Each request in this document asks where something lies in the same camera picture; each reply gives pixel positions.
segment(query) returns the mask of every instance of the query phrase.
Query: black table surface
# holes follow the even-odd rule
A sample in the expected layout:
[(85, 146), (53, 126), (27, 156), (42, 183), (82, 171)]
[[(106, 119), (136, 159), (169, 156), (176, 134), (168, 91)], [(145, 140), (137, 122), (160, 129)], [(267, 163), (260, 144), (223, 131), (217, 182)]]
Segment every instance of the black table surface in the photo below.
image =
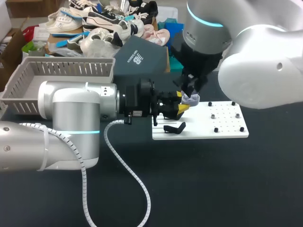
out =
[[(156, 88), (176, 89), (176, 74), (150, 76)], [(117, 78), (122, 91), (138, 78)], [(217, 74), (201, 101), (227, 101)], [(299, 227), (303, 225), (303, 104), (267, 110), (242, 108), (246, 139), (152, 140), (151, 118), (116, 125), (108, 137), (151, 196), (147, 227)], [(17, 117), (4, 120), (51, 122)], [(88, 169), (88, 205), (99, 227), (136, 227), (146, 211), (139, 184), (100, 141)], [(0, 226), (84, 227), (79, 171), (0, 174)]]

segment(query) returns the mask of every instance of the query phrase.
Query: gray plastic basket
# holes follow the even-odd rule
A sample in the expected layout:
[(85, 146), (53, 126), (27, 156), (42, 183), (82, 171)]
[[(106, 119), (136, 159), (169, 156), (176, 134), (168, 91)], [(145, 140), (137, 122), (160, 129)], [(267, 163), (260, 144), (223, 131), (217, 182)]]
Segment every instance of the gray plastic basket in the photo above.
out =
[(112, 83), (114, 64), (114, 58), (27, 57), (0, 100), (15, 114), (38, 115), (38, 91), (44, 81)]

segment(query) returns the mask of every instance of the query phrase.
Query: mounting hole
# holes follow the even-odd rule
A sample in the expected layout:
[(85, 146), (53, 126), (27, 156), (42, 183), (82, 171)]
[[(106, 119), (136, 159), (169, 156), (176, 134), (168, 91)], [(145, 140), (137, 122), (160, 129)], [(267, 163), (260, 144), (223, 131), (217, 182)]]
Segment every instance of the mounting hole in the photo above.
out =
[(276, 69), (277, 69), (278, 71), (281, 71), (282, 68), (283, 68), (282, 63), (277, 64)]

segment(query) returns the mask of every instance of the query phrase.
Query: dark gray box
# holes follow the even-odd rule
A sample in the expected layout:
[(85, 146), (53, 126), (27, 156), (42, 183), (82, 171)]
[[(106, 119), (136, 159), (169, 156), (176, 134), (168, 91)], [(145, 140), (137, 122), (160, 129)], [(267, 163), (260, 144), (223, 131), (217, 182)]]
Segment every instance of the dark gray box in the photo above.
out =
[(115, 59), (114, 76), (163, 73), (167, 66), (167, 51), (164, 46), (133, 35)]

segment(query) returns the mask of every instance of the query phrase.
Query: white coiled cable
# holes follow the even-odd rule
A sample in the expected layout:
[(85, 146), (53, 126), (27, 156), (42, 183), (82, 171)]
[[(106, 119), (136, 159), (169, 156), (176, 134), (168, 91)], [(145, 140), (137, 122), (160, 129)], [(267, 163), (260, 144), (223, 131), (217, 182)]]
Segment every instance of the white coiled cable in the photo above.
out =
[[(21, 125), (32, 128), (32, 129), (37, 129), (40, 131), (44, 130), (44, 125), (40, 125), (40, 124), (32, 124), (32, 123), (22, 123)], [(59, 139), (63, 140), (68, 146), (70, 146), (70, 148), (73, 150), (73, 152), (75, 153), (78, 161), (80, 162), (80, 166), (81, 166), (81, 173), (82, 173), (82, 203), (83, 203), (83, 210), (84, 210), (84, 215), (86, 217), (87, 222), (89, 223), (89, 225), (91, 227), (97, 227), (93, 220), (91, 219), (90, 215), (89, 215), (89, 208), (87, 206), (87, 176), (86, 176), (86, 168), (82, 159), (82, 156), (80, 154), (80, 152), (78, 151), (78, 149), (76, 148), (76, 146), (67, 138), (65, 137), (64, 134), (61, 134), (59, 132), (57, 132), (55, 129), (50, 129), (47, 128), (48, 133), (58, 137)]]
[[(130, 167), (123, 161), (123, 159), (118, 155), (118, 153), (115, 151), (115, 149), (113, 148), (113, 146), (110, 144), (108, 137), (107, 137), (107, 131), (108, 129), (115, 125), (115, 124), (124, 124), (124, 120), (117, 120), (117, 121), (113, 121), (110, 124), (107, 125), (107, 127), (104, 129), (104, 139), (106, 144), (108, 145), (109, 149), (114, 153), (114, 155), (117, 157), (117, 159), (121, 162), (121, 164), (127, 169), (127, 171), (136, 179), (136, 181), (140, 184), (140, 186), (142, 187), (142, 189), (144, 190), (145, 196), (146, 196), (146, 200), (147, 200), (147, 209), (146, 209), (146, 214), (142, 220), (142, 222), (138, 225), (138, 227), (143, 227), (145, 225), (145, 223), (148, 220), (148, 217), (151, 213), (151, 198), (150, 195), (145, 187), (145, 185), (143, 184), (143, 182), (140, 180), (140, 178), (130, 169)], [(40, 124), (33, 124), (33, 123), (21, 123), (21, 125), (32, 128), (32, 129), (37, 129), (40, 131), (45, 131), (45, 125), (40, 125)], [(82, 203), (83, 203), (83, 210), (84, 210), (84, 215), (86, 217), (87, 222), (89, 223), (89, 225), (91, 227), (97, 227), (94, 222), (92, 221), (90, 215), (89, 215), (89, 209), (88, 209), (88, 205), (87, 205), (87, 175), (86, 175), (86, 168), (82, 159), (82, 156), (80, 154), (80, 152), (78, 151), (78, 149), (76, 148), (76, 146), (68, 139), (65, 137), (64, 134), (61, 134), (59, 132), (57, 132), (55, 129), (50, 129), (47, 128), (48, 133), (56, 136), (57, 138), (63, 140), (63, 142), (65, 142), (68, 146), (70, 146), (70, 148), (73, 150), (73, 152), (75, 153), (80, 166), (81, 166), (81, 173), (82, 173)]]
[(143, 184), (143, 182), (140, 180), (140, 178), (133, 172), (133, 170), (130, 169), (130, 167), (123, 161), (123, 159), (118, 155), (118, 153), (115, 151), (115, 149), (113, 148), (113, 146), (110, 144), (108, 137), (107, 137), (107, 131), (110, 127), (112, 127), (115, 124), (124, 124), (124, 120), (116, 120), (113, 121), (111, 123), (109, 123), (106, 128), (104, 129), (104, 139), (105, 139), (105, 143), (108, 145), (109, 149), (114, 153), (114, 155), (116, 156), (116, 158), (118, 158), (118, 160), (121, 162), (121, 164), (125, 167), (125, 169), (127, 169), (127, 171), (136, 179), (136, 181), (140, 184), (140, 186), (142, 187), (145, 196), (146, 196), (146, 200), (147, 200), (147, 209), (146, 209), (146, 213), (145, 216), (142, 220), (142, 222), (138, 225), (138, 227), (143, 227), (145, 225), (145, 223), (148, 220), (148, 217), (151, 213), (151, 207), (152, 207), (152, 203), (151, 203), (151, 198), (150, 195), (147, 191), (147, 188), (145, 187), (145, 185)]

